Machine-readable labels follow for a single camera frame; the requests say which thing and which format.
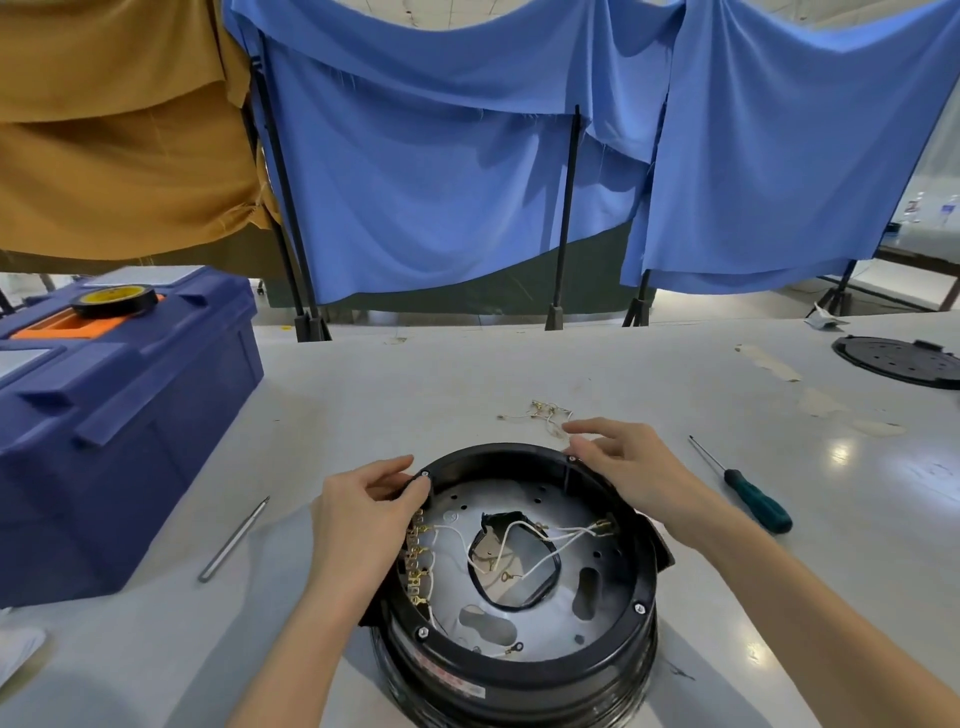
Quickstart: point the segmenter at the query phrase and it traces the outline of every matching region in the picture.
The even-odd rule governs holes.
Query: blue toolbox
[[[0,318],[0,607],[123,588],[263,378],[250,282],[129,267]]]

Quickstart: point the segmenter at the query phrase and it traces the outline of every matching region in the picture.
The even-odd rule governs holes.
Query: green screwdriver handle
[[[765,496],[756,485],[735,470],[723,472],[723,479],[747,504],[750,512],[760,525],[771,533],[786,533],[793,528],[793,519],[783,510],[783,506],[769,496]]]

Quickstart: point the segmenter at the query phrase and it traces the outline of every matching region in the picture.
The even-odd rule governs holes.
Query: screwdriver
[[[771,533],[787,533],[793,528],[793,519],[790,518],[790,514],[783,510],[783,506],[771,497],[764,495],[764,493],[757,488],[756,485],[747,480],[740,471],[724,468],[719,460],[707,452],[707,449],[693,438],[693,435],[688,435],[688,437],[697,450],[716,463],[717,467],[723,471],[724,482],[733,488],[736,494],[740,496],[740,499],[746,503],[750,512],[754,514],[754,517],[760,525]]]

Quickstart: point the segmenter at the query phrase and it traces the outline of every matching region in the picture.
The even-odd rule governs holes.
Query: forearm
[[[960,724],[960,698],[739,513],[694,544],[827,728]]]
[[[324,599],[324,590],[308,588],[228,728],[317,728],[355,622],[348,609]]]

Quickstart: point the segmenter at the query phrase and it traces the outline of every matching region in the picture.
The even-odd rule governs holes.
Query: left hand
[[[430,493],[429,479],[419,477],[399,498],[386,499],[410,480],[403,470],[413,461],[403,455],[332,475],[310,506],[313,562],[306,591],[338,602],[345,619],[366,611]]]

